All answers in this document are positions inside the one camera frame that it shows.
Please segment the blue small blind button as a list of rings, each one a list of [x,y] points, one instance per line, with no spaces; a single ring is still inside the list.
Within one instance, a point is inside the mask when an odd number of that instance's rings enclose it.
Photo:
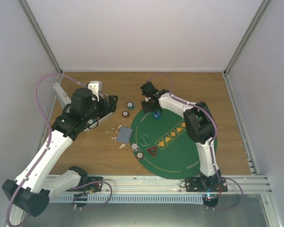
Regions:
[[[153,113],[153,118],[158,120],[161,118],[161,115],[160,114],[157,114],[156,112]]]

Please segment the red black 100 chip stack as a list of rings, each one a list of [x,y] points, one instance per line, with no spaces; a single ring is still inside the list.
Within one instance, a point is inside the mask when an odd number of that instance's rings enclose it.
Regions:
[[[130,115],[130,113],[129,113],[128,111],[123,111],[123,112],[122,112],[122,117],[123,117],[123,118],[128,118],[129,115]]]

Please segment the blue green 50 chip stack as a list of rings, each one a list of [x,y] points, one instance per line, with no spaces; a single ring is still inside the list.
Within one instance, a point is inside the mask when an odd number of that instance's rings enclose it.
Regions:
[[[126,106],[127,106],[128,110],[134,109],[134,103],[133,102],[127,102]]]

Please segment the clear round dealer button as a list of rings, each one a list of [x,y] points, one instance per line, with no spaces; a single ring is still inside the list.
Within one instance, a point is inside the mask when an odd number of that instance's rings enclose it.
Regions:
[[[141,146],[148,146],[150,143],[151,143],[151,140],[150,138],[147,136],[147,135],[142,135],[140,138],[139,138],[139,143]]]

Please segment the black red triangular all-in button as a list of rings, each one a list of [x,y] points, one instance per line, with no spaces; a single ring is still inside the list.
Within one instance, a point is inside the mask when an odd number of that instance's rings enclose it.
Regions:
[[[152,156],[152,157],[156,157],[157,155],[157,146],[155,147],[151,147],[151,148],[147,148],[147,152]]]

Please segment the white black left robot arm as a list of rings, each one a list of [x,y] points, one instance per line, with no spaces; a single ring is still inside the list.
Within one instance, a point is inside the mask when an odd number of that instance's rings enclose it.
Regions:
[[[50,199],[66,191],[81,194],[101,190],[102,178],[91,180],[80,167],[72,166],[64,174],[48,181],[47,176],[78,135],[95,129],[102,119],[116,111],[118,96],[95,94],[88,88],[78,88],[72,94],[53,125],[36,156],[15,180],[6,180],[2,189],[13,205],[32,217],[46,209]]]

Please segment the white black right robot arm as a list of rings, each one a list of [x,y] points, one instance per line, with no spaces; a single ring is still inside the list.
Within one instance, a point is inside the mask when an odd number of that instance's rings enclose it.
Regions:
[[[221,179],[216,162],[214,141],[217,125],[205,102],[193,103],[179,98],[166,89],[157,90],[148,81],[141,86],[145,101],[144,113],[167,109],[183,117],[188,137],[196,144],[200,161],[200,186],[204,191],[212,191]]]

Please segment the silver aluminium poker case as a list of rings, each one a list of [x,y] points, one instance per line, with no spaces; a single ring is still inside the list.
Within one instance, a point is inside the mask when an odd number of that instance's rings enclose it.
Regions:
[[[98,113],[97,102],[99,100],[87,88],[87,85],[76,89],[69,96],[58,83],[54,84],[53,88],[62,108],[62,113],[55,119],[52,125],[53,131],[57,130],[66,136],[77,135],[82,131],[90,131],[98,127],[99,124],[112,116],[113,113]],[[105,98],[107,100],[108,96],[99,93],[99,99]],[[87,122],[90,119],[96,119],[97,122],[88,126]]]

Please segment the blue playing card deck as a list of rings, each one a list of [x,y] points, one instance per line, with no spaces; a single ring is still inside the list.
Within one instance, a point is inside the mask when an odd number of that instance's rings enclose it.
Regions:
[[[121,127],[117,135],[116,141],[122,144],[128,144],[133,130],[127,127]]]

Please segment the round green poker mat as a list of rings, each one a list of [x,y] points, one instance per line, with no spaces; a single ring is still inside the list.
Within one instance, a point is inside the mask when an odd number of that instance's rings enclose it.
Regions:
[[[200,161],[196,144],[188,137],[184,119],[164,109],[161,118],[153,118],[153,112],[139,111],[134,117],[130,144],[137,143],[144,158],[138,162],[151,173],[167,179],[184,179],[198,176]],[[144,147],[139,138],[147,135],[151,143]],[[147,148],[157,146],[157,155],[152,157]]]

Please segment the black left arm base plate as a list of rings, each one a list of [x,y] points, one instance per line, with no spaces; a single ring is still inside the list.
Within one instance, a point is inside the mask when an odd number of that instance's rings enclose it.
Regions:
[[[101,176],[87,176],[80,180],[78,186],[68,189],[67,192],[85,192],[90,190],[100,191],[100,184],[102,181],[103,177]]]

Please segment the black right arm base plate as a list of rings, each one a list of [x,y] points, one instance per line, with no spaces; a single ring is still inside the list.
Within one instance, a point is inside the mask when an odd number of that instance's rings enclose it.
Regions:
[[[184,188],[187,192],[227,192],[228,187],[225,181],[210,184],[200,177],[190,177],[184,180]]]

